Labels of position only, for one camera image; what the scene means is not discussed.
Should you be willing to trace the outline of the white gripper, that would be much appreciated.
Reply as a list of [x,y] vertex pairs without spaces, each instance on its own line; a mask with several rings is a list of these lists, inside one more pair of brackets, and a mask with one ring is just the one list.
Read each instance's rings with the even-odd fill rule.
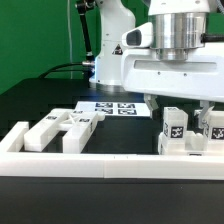
[[152,119],[159,109],[155,95],[202,100],[198,127],[203,129],[214,102],[224,102],[224,44],[206,43],[191,50],[186,61],[160,61],[153,50],[128,49],[121,81],[126,91],[147,93],[144,102]]

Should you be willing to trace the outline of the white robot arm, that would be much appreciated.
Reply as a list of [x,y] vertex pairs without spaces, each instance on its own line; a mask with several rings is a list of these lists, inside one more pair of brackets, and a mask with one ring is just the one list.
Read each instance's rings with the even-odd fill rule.
[[101,16],[101,51],[90,83],[109,91],[196,99],[206,124],[224,102],[224,36],[206,32],[207,15],[223,0],[142,0],[150,21],[135,25],[121,0],[95,0]]

